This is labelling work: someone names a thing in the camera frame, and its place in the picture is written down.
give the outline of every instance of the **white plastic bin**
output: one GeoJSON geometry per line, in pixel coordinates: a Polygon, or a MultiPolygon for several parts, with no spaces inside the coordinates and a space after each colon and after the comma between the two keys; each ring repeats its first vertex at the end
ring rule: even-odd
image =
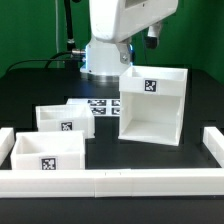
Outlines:
{"type": "Polygon", "coordinates": [[[133,66],[120,77],[119,138],[178,145],[187,69],[133,66]]]}
{"type": "Polygon", "coordinates": [[[79,131],[94,138],[95,118],[89,105],[56,105],[36,107],[38,131],[79,131]]]}
{"type": "Polygon", "coordinates": [[[11,154],[14,170],[85,169],[83,131],[16,134],[11,154]]]}

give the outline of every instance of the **black table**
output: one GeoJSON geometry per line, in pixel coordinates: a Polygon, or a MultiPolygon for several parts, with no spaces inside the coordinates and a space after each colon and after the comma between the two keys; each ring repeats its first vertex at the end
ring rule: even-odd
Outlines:
{"type": "MultiPolygon", "coordinates": [[[[36,131],[35,106],[68,98],[119,98],[118,85],[80,79],[64,69],[15,69],[0,79],[0,127],[36,131]]],[[[180,145],[118,140],[119,118],[95,119],[86,144],[86,169],[217,168],[202,143],[203,127],[224,131],[224,86],[189,71],[180,145]]],[[[1,169],[10,169],[9,157],[1,169]]],[[[1,199],[1,223],[222,223],[223,197],[1,199]]]]}

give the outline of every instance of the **white box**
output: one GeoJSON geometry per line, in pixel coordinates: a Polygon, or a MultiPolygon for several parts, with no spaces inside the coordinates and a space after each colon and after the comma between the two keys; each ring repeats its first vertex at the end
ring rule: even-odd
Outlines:
{"type": "Polygon", "coordinates": [[[120,76],[119,138],[178,145],[187,69],[130,67],[120,76]]]}
{"type": "Polygon", "coordinates": [[[79,131],[94,138],[95,118],[89,105],[56,105],[36,107],[38,131],[79,131]]]}
{"type": "Polygon", "coordinates": [[[83,131],[17,133],[11,154],[14,170],[85,169],[83,131]]]}

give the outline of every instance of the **white track segment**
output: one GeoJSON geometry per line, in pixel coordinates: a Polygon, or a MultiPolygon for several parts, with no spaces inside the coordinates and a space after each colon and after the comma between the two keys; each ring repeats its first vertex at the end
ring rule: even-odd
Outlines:
{"type": "Polygon", "coordinates": [[[224,195],[224,169],[1,171],[0,197],[224,195]]]}
{"type": "Polygon", "coordinates": [[[0,166],[15,143],[13,128],[0,130],[0,166]]]}
{"type": "Polygon", "coordinates": [[[205,127],[203,143],[219,165],[224,168],[224,136],[222,133],[216,127],[205,127]]]}

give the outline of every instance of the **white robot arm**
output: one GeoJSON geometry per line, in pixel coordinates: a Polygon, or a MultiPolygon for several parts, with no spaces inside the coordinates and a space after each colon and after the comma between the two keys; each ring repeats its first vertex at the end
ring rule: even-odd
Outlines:
{"type": "Polygon", "coordinates": [[[89,0],[92,39],[86,46],[84,78],[117,81],[132,65],[131,36],[150,27],[157,37],[160,21],[174,13],[178,0],[89,0]]]}
{"type": "Polygon", "coordinates": [[[177,5],[178,0],[90,0],[92,33],[118,43],[173,14],[177,5]]]}

